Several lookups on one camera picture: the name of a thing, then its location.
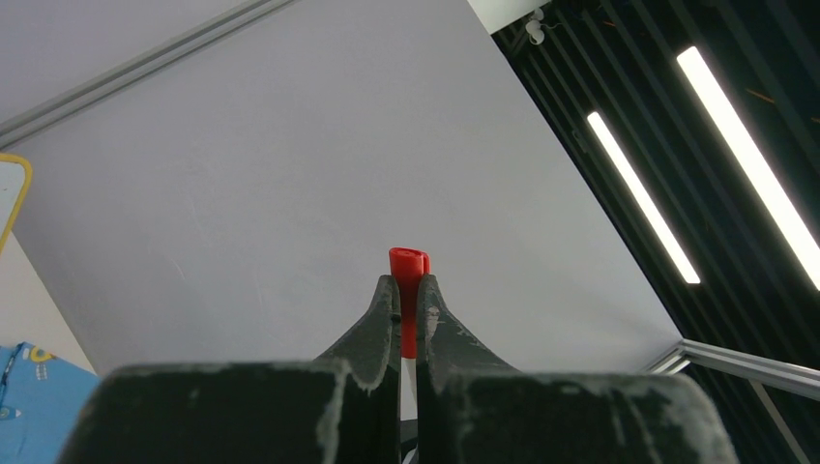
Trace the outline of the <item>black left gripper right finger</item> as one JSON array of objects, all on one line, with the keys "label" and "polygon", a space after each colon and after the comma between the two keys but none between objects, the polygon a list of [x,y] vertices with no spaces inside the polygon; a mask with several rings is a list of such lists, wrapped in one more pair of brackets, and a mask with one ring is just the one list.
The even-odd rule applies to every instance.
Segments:
[{"label": "black left gripper right finger", "polygon": [[712,400],[685,376],[526,373],[448,309],[434,275],[417,300],[423,463],[734,463]]}]

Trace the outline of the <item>yellow framed whiteboard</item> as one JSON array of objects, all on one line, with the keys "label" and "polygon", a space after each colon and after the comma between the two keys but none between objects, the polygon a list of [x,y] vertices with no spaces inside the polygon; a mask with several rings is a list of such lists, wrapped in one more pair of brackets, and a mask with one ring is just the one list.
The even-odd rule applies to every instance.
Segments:
[{"label": "yellow framed whiteboard", "polygon": [[27,159],[1,154],[1,247],[13,229],[32,177],[33,168]]}]

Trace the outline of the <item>aluminium top frame rail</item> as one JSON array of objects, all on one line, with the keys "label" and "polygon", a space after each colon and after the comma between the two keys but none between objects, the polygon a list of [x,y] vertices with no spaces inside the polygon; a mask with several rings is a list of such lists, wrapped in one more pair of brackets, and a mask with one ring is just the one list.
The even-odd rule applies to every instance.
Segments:
[{"label": "aluminium top frame rail", "polygon": [[817,369],[689,339],[683,339],[665,351],[642,371],[672,375],[692,363],[815,401],[819,400]]}]

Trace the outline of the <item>long ceiling light right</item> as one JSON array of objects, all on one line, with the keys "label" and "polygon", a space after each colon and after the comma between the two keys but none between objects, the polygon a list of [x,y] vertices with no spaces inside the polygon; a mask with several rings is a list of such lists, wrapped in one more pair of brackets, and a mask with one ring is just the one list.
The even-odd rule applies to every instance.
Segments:
[{"label": "long ceiling light right", "polygon": [[715,75],[694,45],[682,51],[676,62],[807,277],[818,286],[819,245]]}]

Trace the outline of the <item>blue cartoon astronaut cloth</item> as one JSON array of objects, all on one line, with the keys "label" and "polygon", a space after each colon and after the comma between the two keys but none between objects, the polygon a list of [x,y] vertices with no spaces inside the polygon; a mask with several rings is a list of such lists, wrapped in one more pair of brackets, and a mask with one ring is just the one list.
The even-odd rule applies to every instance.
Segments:
[{"label": "blue cartoon astronaut cloth", "polygon": [[100,379],[40,346],[1,349],[1,461],[54,463]]}]

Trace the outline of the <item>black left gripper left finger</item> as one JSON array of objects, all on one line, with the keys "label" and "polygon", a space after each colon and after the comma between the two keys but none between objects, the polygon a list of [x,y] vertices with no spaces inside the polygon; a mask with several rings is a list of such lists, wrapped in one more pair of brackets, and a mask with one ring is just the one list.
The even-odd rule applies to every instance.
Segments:
[{"label": "black left gripper left finger", "polygon": [[131,365],[81,410],[62,463],[397,463],[398,288],[312,361]]}]

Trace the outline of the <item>long ceiling light left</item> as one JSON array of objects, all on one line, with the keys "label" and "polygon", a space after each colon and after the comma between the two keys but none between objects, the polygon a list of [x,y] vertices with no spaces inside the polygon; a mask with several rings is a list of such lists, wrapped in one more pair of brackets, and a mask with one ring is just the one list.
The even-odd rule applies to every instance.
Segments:
[{"label": "long ceiling light left", "polygon": [[597,111],[586,116],[586,121],[599,144],[625,182],[628,190],[644,218],[648,221],[661,246],[687,284],[700,284],[701,278],[686,252],[665,221],[649,191],[642,184],[623,148]]}]

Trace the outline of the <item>red whiteboard marker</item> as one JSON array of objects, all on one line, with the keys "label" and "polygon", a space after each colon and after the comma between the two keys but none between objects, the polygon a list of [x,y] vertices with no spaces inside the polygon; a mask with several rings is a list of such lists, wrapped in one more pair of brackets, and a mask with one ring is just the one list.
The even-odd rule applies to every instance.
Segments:
[{"label": "red whiteboard marker", "polygon": [[418,417],[418,392],[416,360],[401,359],[400,419],[415,420]]}]

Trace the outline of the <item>long ceiling light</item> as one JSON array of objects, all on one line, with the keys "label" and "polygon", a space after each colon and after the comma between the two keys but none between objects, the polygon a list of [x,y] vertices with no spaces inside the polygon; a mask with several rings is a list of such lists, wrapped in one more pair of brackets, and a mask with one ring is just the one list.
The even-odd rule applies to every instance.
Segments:
[{"label": "long ceiling light", "polygon": [[661,246],[687,284],[700,284],[701,278],[686,252],[665,221],[649,191],[642,184],[623,148],[597,111],[586,116],[586,121],[599,144],[625,182],[628,190],[644,218],[648,221]]},{"label": "long ceiling light", "polygon": [[694,45],[682,51],[676,62],[807,277],[818,286],[819,245],[715,75]]}]

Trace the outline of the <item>red marker cap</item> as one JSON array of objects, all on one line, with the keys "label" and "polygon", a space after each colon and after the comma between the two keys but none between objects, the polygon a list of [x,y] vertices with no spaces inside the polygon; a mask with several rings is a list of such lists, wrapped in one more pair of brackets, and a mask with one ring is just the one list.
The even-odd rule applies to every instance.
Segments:
[{"label": "red marker cap", "polygon": [[422,278],[430,273],[429,256],[420,250],[393,247],[389,250],[391,276],[400,302],[401,356],[417,358],[417,300]]}]

